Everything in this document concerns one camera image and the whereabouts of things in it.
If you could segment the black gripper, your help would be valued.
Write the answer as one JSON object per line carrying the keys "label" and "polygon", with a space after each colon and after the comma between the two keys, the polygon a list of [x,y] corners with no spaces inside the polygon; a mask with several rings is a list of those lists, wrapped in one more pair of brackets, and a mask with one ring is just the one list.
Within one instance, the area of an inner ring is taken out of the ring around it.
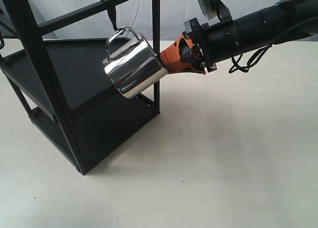
{"label": "black gripper", "polygon": [[[181,34],[160,53],[160,60],[169,74],[206,74],[192,57],[193,43],[200,51],[199,63],[207,72],[215,71],[216,63],[239,54],[239,31],[234,20],[225,20],[210,26],[208,23],[201,25],[197,18],[193,18],[184,23],[184,28],[188,39]],[[190,53],[190,58],[195,63],[182,62],[182,53]]]}

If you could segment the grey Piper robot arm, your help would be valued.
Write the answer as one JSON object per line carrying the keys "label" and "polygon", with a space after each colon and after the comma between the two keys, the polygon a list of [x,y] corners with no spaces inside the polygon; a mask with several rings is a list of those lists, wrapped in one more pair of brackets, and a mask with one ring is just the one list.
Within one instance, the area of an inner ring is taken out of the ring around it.
{"label": "grey Piper robot arm", "polygon": [[233,19],[221,0],[198,0],[207,19],[184,24],[175,42],[160,53],[169,74],[205,74],[231,59],[229,73],[249,72],[273,46],[305,39],[318,32],[318,0],[280,0],[273,6]]}

